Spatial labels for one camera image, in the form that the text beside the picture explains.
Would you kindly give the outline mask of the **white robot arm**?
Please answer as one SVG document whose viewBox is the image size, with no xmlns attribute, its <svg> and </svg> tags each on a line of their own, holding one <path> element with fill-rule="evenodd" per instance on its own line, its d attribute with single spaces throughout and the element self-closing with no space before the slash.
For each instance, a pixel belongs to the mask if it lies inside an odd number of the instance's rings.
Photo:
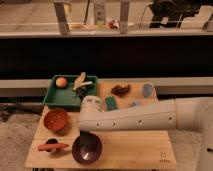
<svg viewBox="0 0 213 171">
<path fill-rule="evenodd" d="M 184 130 L 202 133 L 196 171 L 213 171 L 213 97 L 160 100 L 101 111 L 100 98 L 86 96 L 77 120 L 81 131 Z"/>
</svg>

